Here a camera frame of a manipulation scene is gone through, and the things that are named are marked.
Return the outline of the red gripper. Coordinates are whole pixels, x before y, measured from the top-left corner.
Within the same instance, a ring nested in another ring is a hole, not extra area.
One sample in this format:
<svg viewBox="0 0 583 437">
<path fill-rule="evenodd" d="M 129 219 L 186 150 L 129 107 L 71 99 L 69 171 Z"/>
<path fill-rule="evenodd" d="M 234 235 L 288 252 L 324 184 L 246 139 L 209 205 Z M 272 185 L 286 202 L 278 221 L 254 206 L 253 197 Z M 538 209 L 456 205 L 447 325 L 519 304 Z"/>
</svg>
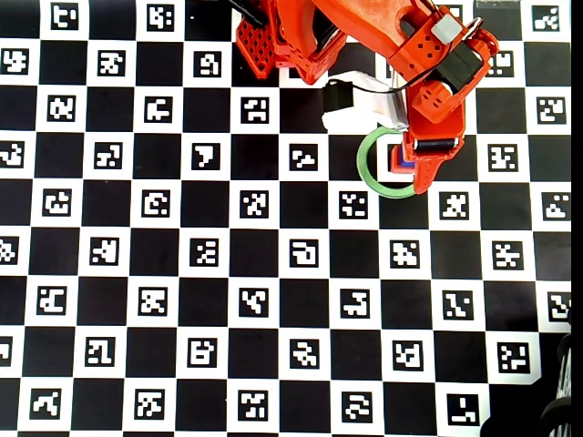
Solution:
<svg viewBox="0 0 583 437">
<path fill-rule="evenodd" d="M 404 158 L 414 159 L 414 193 L 421 195 L 464 143 L 465 103 L 440 80 L 408 87 L 405 103 L 409 127 L 404 133 Z"/>
</svg>

